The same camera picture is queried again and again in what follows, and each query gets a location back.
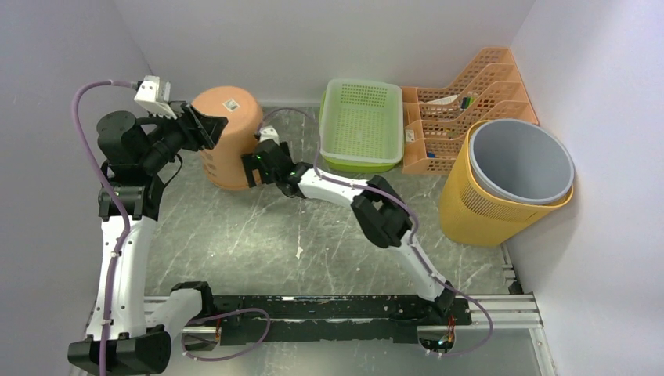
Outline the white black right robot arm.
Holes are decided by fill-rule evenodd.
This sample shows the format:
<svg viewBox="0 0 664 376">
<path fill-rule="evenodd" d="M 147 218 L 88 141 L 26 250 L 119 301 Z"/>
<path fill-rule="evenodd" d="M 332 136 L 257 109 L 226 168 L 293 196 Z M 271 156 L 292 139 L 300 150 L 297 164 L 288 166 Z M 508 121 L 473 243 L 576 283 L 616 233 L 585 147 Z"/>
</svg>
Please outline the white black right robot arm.
<svg viewBox="0 0 664 376">
<path fill-rule="evenodd" d="M 336 204 L 355 216 L 365 238 L 390 251 L 410 275 L 423 303 L 424 318 L 442 324 L 453 312 L 454 290 L 435 268 L 417 239 L 419 222 L 389 182 L 375 175 L 369 180 L 348 179 L 323 172 L 317 164 L 293 162 L 287 143 L 261 141 L 241 157 L 249 186 L 257 179 L 275 184 L 283 195 Z"/>
</svg>

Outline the large orange plastic bucket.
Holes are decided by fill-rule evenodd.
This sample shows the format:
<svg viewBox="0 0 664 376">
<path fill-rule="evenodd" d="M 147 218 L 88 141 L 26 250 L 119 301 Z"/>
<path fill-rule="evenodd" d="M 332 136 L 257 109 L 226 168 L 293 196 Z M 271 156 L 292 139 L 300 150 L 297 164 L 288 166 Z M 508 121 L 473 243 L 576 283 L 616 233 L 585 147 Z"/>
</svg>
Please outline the large orange plastic bucket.
<svg viewBox="0 0 664 376">
<path fill-rule="evenodd" d="M 258 101 L 245 89 L 218 86 L 199 94 L 193 107 L 228 120 L 215 148 L 200 152 L 204 174 L 224 190 L 245 190 L 248 182 L 241 156 L 258 144 L 254 134 L 263 118 Z"/>
</svg>

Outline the grey plastic bin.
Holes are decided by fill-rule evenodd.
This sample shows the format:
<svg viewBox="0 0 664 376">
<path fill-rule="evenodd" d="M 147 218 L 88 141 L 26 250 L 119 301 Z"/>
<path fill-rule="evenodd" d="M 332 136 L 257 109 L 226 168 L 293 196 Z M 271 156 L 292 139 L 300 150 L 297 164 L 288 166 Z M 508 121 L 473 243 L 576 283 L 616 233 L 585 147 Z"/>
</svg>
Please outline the grey plastic bin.
<svg viewBox="0 0 664 376">
<path fill-rule="evenodd" d="M 497 119 L 469 134 L 471 173 L 487 193 L 521 204 L 553 204 L 570 192 L 572 157 L 550 132 L 518 119 Z"/>
</svg>

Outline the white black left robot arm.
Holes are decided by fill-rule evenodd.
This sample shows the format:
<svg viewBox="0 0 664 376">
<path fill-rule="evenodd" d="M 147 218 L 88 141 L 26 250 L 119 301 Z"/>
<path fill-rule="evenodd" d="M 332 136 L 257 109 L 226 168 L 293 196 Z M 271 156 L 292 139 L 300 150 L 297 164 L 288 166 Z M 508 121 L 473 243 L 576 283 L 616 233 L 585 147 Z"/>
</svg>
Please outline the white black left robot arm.
<svg viewBox="0 0 664 376">
<path fill-rule="evenodd" d="M 214 148 L 227 123 L 188 103 L 172 119 L 119 110 L 99 120 L 97 143 L 105 157 L 96 166 L 102 180 L 103 264 L 85 336 L 68 348 L 72 365 L 90 375 L 159 374 L 169 363 L 174 338 L 190 321 L 204 326 L 214 320 L 217 304 L 203 281 L 176 284 L 151 313 L 144 289 L 166 188 L 160 171 L 182 150 Z"/>
</svg>

